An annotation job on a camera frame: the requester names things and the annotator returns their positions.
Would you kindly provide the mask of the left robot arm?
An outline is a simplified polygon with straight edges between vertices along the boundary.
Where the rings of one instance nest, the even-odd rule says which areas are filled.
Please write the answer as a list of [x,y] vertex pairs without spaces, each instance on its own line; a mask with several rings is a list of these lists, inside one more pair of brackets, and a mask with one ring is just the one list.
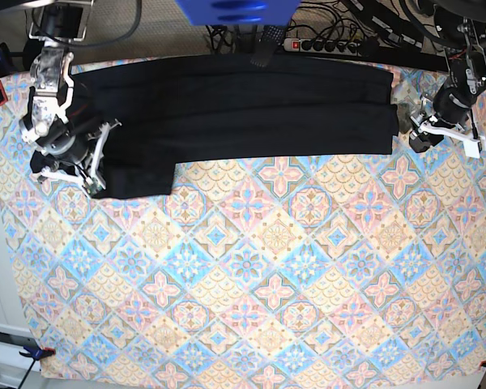
[[459,141],[467,157],[480,158],[486,138],[477,129],[473,107],[486,91],[486,1],[432,1],[437,34],[412,13],[419,7],[399,3],[403,13],[430,41],[445,51],[449,75],[437,93],[421,96],[411,116],[409,145],[424,153],[445,138]]

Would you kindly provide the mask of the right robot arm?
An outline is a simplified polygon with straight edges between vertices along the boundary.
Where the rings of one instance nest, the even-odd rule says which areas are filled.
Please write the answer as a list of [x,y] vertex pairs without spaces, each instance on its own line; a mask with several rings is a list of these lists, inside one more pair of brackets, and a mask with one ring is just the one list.
[[84,40],[92,1],[53,1],[32,17],[29,36],[41,44],[30,67],[28,111],[19,120],[22,140],[33,147],[31,170],[39,182],[69,182],[92,198],[106,189],[103,149],[118,120],[68,110],[75,94],[70,47]]

